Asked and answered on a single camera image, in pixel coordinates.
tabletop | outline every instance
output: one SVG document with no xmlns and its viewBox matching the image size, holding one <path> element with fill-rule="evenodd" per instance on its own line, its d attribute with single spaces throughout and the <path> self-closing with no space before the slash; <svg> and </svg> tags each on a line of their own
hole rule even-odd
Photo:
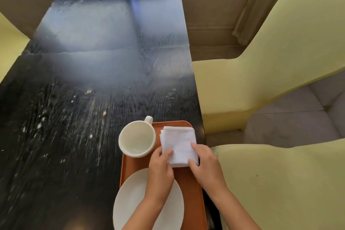
<svg viewBox="0 0 345 230">
<path fill-rule="evenodd" d="M 147 115 L 206 143 L 181 0 L 55 0 L 0 85 L 1 229 L 113 229 L 118 136 Z"/>
</svg>

folded white napkin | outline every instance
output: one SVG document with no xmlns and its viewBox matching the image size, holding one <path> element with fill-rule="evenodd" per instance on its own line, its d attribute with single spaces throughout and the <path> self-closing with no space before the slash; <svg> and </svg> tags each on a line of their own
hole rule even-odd
<svg viewBox="0 0 345 230">
<path fill-rule="evenodd" d="M 168 149 L 174 151 L 168 158 L 172 167 L 188 167 L 189 158 L 199 165 L 198 154 L 190 145 L 191 142 L 196 143 L 194 128 L 165 126 L 159 137 L 162 153 Z"/>
</svg>

yellow upholstery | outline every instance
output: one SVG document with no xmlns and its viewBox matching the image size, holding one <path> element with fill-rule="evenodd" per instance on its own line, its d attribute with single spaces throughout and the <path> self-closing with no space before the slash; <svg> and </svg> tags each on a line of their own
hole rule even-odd
<svg viewBox="0 0 345 230">
<path fill-rule="evenodd" d="M 345 0 L 279 0 L 243 54 L 193 62 L 206 134 L 345 67 Z"/>
<path fill-rule="evenodd" d="M 28 42 L 28 37 L 0 13 L 0 82 Z"/>
<path fill-rule="evenodd" d="M 228 188 L 263 230 L 345 228 L 345 139 L 277 148 L 221 145 Z M 222 218 L 223 229 L 226 224 Z"/>
</svg>

white plate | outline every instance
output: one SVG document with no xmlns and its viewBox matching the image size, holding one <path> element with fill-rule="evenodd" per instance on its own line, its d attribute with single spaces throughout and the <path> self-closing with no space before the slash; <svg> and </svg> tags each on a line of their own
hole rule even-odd
<svg viewBox="0 0 345 230">
<path fill-rule="evenodd" d="M 132 174 L 120 188 L 114 203 L 112 220 L 115 230 L 121 230 L 143 200 L 148 168 Z M 176 180 L 172 185 L 168 199 L 159 214 L 153 230 L 180 230 L 185 206 L 183 196 Z"/>
</svg>

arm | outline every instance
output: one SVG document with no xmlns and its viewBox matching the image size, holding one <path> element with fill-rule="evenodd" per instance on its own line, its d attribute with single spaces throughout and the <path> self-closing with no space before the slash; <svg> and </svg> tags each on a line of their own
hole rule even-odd
<svg viewBox="0 0 345 230">
<path fill-rule="evenodd" d="M 172 150 L 163 155 L 162 147 L 157 148 L 150 159 L 149 174 L 144 199 L 137 206 L 122 230 L 152 230 L 157 217 L 170 194 L 174 172 L 167 163 Z"/>
<path fill-rule="evenodd" d="M 200 157 L 200 166 L 189 159 L 189 166 L 199 184 L 225 218 L 231 230 L 261 230 L 237 198 L 227 188 L 218 158 L 206 145 L 191 143 Z"/>
</svg>

